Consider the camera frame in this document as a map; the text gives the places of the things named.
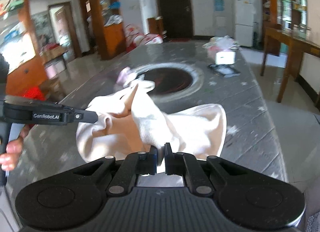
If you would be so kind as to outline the person's left hand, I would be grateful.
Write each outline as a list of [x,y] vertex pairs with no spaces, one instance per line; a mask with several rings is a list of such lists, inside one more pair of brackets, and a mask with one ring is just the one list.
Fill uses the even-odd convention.
[[28,125],[14,123],[11,127],[10,138],[12,139],[6,147],[6,152],[1,154],[1,169],[12,171],[18,164],[23,151],[24,139],[28,136],[30,128]]

